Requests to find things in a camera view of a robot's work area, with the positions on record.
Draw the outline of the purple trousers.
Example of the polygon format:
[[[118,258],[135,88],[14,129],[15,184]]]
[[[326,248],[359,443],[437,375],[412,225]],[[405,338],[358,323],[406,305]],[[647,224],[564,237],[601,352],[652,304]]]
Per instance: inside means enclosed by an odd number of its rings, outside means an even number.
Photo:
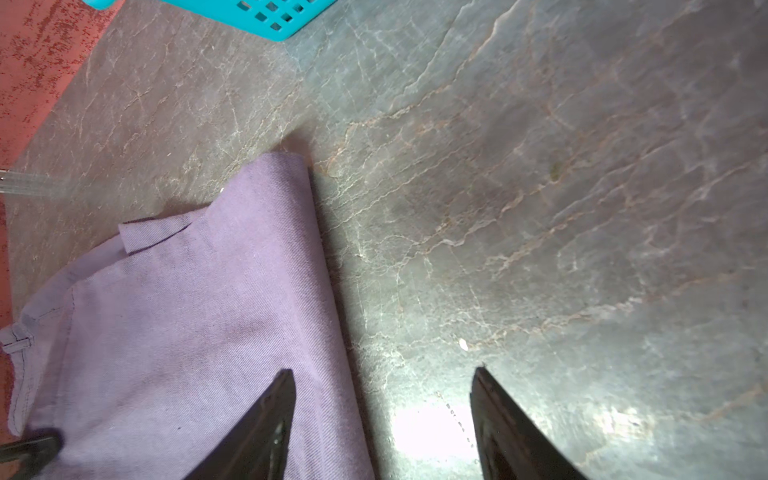
[[[15,435],[54,430],[44,479],[181,479],[283,369],[285,475],[370,479],[308,168],[270,153],[208,206],[120,226],[1,332]]]

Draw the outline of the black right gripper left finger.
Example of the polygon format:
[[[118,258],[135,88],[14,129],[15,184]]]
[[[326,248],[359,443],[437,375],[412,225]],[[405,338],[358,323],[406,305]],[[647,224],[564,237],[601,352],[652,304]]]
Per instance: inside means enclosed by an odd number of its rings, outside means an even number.
[[[282,480],[295,405],[293,371],[282,369],[253,406],[186,479]]]

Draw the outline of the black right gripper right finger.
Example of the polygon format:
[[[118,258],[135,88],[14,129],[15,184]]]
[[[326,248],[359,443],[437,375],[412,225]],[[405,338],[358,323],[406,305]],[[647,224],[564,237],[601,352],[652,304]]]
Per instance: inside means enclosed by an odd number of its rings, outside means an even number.
[[[470,404],[485,479],[585,480],[484,367],[475,370]]]

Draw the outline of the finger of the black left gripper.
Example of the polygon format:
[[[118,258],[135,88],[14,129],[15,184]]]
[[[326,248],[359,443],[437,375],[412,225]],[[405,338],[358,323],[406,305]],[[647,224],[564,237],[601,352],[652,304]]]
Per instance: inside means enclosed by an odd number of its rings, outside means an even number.
[[[17,463],[11,480],[29,480],[40,473],[59,454],[63,440],[59,434],[43,434],[1,446],[1,463]]]

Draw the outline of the teal plastic basket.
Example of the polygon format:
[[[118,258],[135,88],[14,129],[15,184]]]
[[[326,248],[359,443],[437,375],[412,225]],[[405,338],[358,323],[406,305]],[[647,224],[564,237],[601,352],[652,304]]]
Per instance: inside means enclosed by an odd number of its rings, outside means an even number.
[[[284,41],[335,0],[163,0],[164,3],[273,42]]]

